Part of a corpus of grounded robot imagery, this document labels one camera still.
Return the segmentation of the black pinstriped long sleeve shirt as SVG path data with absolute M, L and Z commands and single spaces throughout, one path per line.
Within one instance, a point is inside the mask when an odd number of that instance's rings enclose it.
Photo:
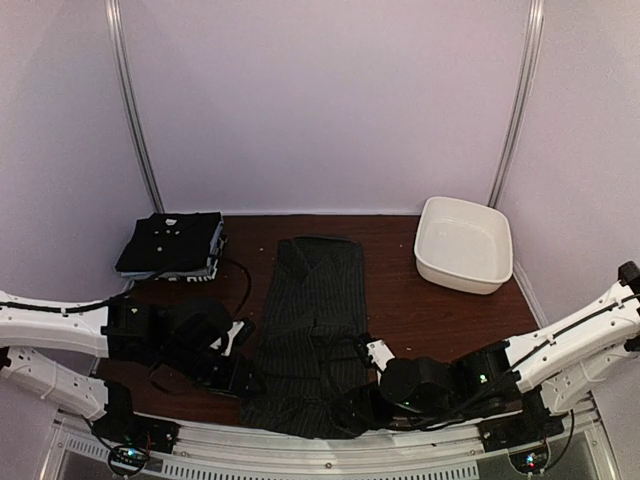
M 341 396 L 367 380 L 354 348 L 366 329 L 362 245 L 322 236 L 279 241 L 254 358 L 266 391 L 242 402 L 241 424 L 309 439 L 364 433 Z

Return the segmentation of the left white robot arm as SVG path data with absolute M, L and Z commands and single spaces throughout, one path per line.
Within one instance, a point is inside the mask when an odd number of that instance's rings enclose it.
M 84 376 L 43 350 L 149 369 L 167 366 L 209 392 L 250 398 L 265 386 L 237 349 L 253 330 L 250 321 L 233 319 L 207 297 L 158 305 L 122 294 L 95 303 L 47 305 L 2 294 L 1 377 L 94 425 L 104 424 L 121 443 L 133 444 L 143 436 L 144 424 L 129 389 Z

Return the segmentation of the stack of folded shirts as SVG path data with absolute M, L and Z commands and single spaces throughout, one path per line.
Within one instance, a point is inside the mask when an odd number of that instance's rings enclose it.
M 154 213 L 136 221 L 115 271 L 130 280 L 209 282 L 226 237 L 219 212 Z

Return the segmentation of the left circuit board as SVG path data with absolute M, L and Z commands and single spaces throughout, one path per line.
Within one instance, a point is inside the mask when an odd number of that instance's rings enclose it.
M 107 466 L 118 476 L 133 476 L 147 465 L 150 456 L 143 450 L 126 445 L 117 445 L 110 449 Z

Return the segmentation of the circuit board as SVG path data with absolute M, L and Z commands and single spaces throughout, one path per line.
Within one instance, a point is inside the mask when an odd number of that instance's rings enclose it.
M 110 449 L 107 466 L 118 476 L 133 476 L 147 465 L 150 456 L 143 450 L 126 445 L 117 445 Z
M 544 470 L 550 459 L 549 449 L 538 446 L 509 453 L 509 461 L 513 469 L 523 475 L 536 475 Z

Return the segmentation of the right circuit board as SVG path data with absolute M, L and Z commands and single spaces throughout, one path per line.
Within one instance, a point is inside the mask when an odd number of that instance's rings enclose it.
M 536 475 L 544 470 L 550 459 L 549 449 L 538 446 L 509 453 L 509 461 L 513 469 L 523 475 Z

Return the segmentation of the white plastic tub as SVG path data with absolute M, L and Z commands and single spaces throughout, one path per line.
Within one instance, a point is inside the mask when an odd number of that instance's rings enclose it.
M 490 295 L 514 269 L 507 217 L 474 202 L 443 196 L 427 199 L 414 247 L 418 274 L 452 290 Z

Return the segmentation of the aluminium front rail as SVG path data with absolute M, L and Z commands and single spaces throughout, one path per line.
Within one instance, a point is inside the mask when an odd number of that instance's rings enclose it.
M 152 453 L 132 479 L 621 479 L 597 407 L 575 407 L 574 434 L 541 476 L 514 465 L 524 449 L 485 451 L 471 426 L 423 433 L 369 432 L 354 440 L 307 440 L 263 430 L 178 422 L 171 454 Z M 108 450 L 78 418 L 60 411 L 36 479 L 122 479 Z

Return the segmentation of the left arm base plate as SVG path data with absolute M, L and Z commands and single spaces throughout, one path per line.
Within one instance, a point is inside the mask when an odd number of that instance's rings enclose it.
M 91 431 L 104 440 L 171 454 L 176 444 L 179 425 L 172 421 L 138 414 L 108 412 L 102 418 L 91 421 Z

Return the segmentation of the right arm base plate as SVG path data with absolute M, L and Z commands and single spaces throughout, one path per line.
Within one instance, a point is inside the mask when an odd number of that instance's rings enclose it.
M 541 442 L 564 432 L 562 417 L 537 418 L 524 412 L 480 422 L 477 428 L 485 452 Z

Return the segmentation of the left aluminium post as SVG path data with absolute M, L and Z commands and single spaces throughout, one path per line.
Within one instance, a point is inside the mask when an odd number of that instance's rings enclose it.
M 121 2 L 117 0 L 106 0 L 104 4 L 125 118 L 133 142 L 138 168 L 153 211 L 155 213 L 164 213 L 165 207 L 149 156 L 149 150 L 137 105 L 126 46 L 125 32 L 123 28 Z

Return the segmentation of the aluminium post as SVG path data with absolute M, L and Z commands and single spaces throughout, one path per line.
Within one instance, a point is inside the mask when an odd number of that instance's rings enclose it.
M 531 0 L 526 21 L 523 51 L 506 135 L 494 175 L 487 206 L 496 209 L 504 192 L 511 168 L 527 103 L 530 98 L 539 61 L 544 28 L 543 0 Z
M 106 0 L 104 4 L 125 118 L 133 142 L 138 168 L 153 211 L 155 213 L 164 213 L 165 207 L 149 156 L 149 150 L 137 105 L 126 46 L 125 32 L 123 28 L 121 2 L 117 0 Z

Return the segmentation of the right aluminium post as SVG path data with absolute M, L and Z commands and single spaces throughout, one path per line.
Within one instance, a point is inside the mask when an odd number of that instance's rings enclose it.
M 487 206 L 496 209 L 504 192 L 511 168 L 527 103 L 530 98 L 539 61 L 544 28 L 543 0 L 531 0 L 526 21 L 523 51 L 506 135 L 494 175 Z

